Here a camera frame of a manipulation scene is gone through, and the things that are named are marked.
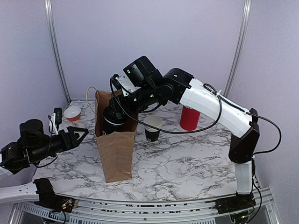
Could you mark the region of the black paper coffee cup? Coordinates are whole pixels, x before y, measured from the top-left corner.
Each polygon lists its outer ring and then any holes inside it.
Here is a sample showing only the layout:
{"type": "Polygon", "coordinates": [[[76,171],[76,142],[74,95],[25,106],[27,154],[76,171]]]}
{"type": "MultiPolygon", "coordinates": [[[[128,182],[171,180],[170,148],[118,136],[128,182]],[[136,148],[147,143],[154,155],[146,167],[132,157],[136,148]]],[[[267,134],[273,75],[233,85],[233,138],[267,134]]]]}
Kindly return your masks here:
{"type": "Polygon", "coordinates": [[[111,123],[107,120],[105,120],[105,118],[103,117],[103,134],[104,135],[108,135],[111,134],[113,132],[120,132],[122,129],[123,124],[115,124],[115,123],[111,123]]]}

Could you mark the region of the black plastic cup lid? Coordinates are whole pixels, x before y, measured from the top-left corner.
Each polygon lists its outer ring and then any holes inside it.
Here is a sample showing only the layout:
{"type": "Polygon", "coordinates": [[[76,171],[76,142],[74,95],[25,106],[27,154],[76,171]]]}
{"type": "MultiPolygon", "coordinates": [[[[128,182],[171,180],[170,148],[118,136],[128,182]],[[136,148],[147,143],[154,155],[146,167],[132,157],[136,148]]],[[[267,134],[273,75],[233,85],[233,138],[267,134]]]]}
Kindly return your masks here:
{"type": "Polygon", "coordinates": [[[112,107],[107,107],[103,115],[105,120],[115,124],[123,124],[127,120],[127,116],[122,111],[114,110],[112,107]]]}

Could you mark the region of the brown paper bag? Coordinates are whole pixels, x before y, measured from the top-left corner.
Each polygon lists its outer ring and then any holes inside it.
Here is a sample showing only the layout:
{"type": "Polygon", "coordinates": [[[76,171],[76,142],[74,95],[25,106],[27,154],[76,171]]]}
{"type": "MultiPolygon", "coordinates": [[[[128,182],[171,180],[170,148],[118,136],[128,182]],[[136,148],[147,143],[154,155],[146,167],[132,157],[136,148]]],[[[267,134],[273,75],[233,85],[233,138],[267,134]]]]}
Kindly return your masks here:
{"type": "Polygon", "coordinates": [[[107,91],[95,92],[95,138],[106,183],[132,178],[132,156],[137,131],[137,122],[130,118],[119,131],[108,134],[103,130],[104,110],[112,97],[112,93],[107,91]]]}

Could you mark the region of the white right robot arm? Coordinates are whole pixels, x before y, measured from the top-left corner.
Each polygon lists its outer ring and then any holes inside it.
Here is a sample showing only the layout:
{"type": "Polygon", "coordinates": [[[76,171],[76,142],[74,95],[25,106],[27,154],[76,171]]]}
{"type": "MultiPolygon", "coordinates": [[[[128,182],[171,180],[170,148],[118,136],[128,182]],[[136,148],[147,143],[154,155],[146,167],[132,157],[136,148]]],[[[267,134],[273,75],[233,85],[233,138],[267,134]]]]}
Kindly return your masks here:
{"type": "Polygon", "coordinates": [[[171,101],[203,113],[231,132],[228,157],[235,166],[237,192],[231,204],[243,208],[252,192],[252,156],[260,136],[256,110],[240,107],[210,84],[179,68],[164,76],[157,69],[147,72],[133,67],[126,68],[125,73],[126,77],[116,74],[110,79],[111,90],[121,91],[120,95],[113,94],[113,103],[125,116],[171,101]]]}

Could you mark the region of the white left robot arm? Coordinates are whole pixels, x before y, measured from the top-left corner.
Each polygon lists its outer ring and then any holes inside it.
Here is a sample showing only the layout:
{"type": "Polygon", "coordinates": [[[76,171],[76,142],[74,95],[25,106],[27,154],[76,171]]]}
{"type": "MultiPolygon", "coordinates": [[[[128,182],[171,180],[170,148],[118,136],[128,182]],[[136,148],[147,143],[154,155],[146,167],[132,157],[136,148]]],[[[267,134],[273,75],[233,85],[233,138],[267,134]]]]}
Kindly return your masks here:
{"type": "Polygon", "coordinates": [[[49,179],[34,179],[28,171],[46,167],[59,153],[77,148],[88,133],[85,128],[70,126],[57,135],[46,135],[42,127],[21,126],[19,139],[0,150],[0,202],[62,206],[68,198],[57,195],[49,179]]]}

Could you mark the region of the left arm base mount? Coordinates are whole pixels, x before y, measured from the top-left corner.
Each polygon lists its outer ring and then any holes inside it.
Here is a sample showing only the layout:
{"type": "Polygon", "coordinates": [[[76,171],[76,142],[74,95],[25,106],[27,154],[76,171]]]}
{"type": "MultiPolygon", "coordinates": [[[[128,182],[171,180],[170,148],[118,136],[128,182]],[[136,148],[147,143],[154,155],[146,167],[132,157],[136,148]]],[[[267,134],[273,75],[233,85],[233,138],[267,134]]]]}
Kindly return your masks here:
{"type": "Polygon", "coordinates": [[[34,202],[34,204],[52,209],[54,211],[64,211],[71,213],[76,202],[77,200],[71,197],[45,193],[39,194],[39,201],[34,202]]]}

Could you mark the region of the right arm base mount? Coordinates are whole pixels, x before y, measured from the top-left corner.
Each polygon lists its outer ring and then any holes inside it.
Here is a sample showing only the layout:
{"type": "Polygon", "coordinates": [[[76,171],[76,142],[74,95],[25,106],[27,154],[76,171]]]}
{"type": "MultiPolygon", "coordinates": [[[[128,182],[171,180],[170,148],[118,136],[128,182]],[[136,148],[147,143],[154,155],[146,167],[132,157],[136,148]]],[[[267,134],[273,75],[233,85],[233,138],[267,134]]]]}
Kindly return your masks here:
{"type": "Polygon", "coordinates": [[[235,196],[221,198],[215,201],[215,208],[219,214],[243,210],[254,207],[255,205],[256,202],[252,194],[240,195],[236,193],[235,196]]]}

